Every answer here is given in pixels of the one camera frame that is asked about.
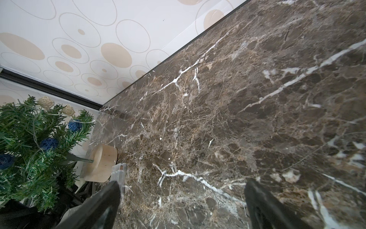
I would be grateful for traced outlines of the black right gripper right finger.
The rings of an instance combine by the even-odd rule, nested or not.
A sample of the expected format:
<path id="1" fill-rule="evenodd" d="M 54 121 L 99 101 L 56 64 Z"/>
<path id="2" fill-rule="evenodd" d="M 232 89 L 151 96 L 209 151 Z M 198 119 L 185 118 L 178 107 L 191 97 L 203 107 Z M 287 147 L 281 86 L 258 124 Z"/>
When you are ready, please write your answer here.
<path id="1" fill-rule="evenodd" d="M 247 180 L 246 205 L 253 229 L 310 229 L 255 179 Z"/>

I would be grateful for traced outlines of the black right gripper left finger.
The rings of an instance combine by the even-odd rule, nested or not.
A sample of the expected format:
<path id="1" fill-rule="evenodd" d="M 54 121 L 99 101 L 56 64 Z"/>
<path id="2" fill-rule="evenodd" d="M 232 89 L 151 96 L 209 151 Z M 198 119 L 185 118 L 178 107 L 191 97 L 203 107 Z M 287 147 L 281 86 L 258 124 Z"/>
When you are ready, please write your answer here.
<path id="1" fill-rule="evenodd" d="M 111 229 L 114 226 L 120 200 L 119 184 L 111 181 L 56 228 Z"/>

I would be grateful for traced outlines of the small green christmas tree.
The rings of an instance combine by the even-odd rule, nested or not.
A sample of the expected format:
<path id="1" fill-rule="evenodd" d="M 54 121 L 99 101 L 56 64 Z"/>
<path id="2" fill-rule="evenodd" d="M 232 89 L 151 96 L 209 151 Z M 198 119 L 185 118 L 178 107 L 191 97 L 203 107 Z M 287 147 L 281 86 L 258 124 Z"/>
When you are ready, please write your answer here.
<path id="1" fill-rule="evenodd" d="M 40 212 L 55 207 L 60 188 L 74 185 L 71 151 L 86 141 L 93 116 L 67 116 L 61 104 L 45 108 L 33 96 L 1 107 L 1 201 L 30 199 Z"/>

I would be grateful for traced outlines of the string lights with rattan balls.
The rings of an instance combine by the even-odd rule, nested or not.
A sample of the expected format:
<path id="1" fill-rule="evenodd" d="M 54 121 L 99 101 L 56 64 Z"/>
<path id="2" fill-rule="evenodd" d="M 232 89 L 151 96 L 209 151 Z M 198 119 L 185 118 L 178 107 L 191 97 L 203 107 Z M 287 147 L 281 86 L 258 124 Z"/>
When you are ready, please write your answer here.
<path id="1" fill-rule="evenodd" d="M 7 103 L 1 106 L 1 158 L 28 167 L 38 159 L 78 161 L 71 150 L 89 138 L 94 122 L 85 109 L 75 112 L 47 96 Z"/>

